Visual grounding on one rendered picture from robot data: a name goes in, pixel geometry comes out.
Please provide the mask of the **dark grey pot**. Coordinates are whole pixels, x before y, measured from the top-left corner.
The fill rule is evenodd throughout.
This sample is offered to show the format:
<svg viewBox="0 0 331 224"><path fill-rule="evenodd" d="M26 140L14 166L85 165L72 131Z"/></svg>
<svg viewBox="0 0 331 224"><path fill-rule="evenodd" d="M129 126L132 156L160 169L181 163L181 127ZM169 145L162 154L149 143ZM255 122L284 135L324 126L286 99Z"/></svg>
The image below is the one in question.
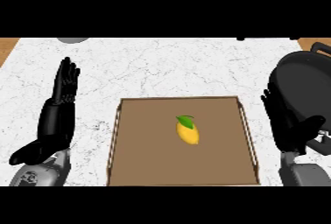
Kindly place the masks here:
<svg viewBox="0 0 331 224"><path fill-rule="evenodd" d="M315 42L308 51L287 53L270 73L268 83L276 85L298 121L321 116L324 123L318 131L331 134L331 57L317 51L331 54L331 46ZM329 136L323 136L320 142L310 140L305 146L321 155L331 155Z"/></svg>

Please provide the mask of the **brown wooden tray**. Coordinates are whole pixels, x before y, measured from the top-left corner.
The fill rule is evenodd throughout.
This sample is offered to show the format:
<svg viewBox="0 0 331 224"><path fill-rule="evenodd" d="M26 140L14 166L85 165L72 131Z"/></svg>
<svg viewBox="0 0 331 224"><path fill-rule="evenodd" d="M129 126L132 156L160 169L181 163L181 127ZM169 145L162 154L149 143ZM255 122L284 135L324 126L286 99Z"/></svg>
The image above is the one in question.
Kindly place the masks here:
<svg viewBox="0 0 331 224"><path fill-rule="evenodd" d="M181 141L177 116L191 116L199 143ZM234 96L119 101L109 186L256 185L258 164L243 106Z"/></svg>

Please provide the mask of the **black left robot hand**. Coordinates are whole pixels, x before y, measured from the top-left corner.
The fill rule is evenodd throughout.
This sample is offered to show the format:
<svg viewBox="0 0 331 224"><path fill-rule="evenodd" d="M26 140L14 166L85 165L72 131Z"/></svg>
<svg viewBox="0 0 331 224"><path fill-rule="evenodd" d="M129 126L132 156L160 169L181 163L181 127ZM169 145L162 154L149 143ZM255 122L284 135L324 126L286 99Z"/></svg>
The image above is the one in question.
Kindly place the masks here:
<svg viewBox="0 0 331 224"><path fill-rule="evenodd" d="M35 140L11 154L10 165L38 165L57 151L69 148L75 130L78 75L76 64L64 57L55 71L52 94L41 108Z"/></svg>

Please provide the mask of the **grey round object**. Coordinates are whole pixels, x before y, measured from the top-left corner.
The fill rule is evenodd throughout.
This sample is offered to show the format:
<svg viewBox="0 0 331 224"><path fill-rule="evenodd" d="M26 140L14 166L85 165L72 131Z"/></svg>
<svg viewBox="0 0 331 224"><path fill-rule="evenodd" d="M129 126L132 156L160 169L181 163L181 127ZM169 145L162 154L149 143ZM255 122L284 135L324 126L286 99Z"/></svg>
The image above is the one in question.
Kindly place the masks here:
<svg viewBox="0 0 331 224"><path fill-rule="evenodd" d="M88 38L57 38L57 40L64 44L75 44L85 41Z"/></svg>

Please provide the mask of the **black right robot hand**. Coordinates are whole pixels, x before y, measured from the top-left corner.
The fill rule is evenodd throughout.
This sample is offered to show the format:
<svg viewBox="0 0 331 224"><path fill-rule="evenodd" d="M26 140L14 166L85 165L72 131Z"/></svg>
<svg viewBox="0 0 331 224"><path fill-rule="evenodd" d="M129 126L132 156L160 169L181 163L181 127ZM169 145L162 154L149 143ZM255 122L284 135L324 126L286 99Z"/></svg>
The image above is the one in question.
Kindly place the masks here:
<svg viewBox="0 0 331 224"><path fill-rule="evenodd" d="M313 115L302 121L298 121L295 113L284 106L283 97L273 83L267 84L261 101L270 120L273 142L277 150L304 155L305 143L315 138L318 128L326 119L320 115Z"/></svg>

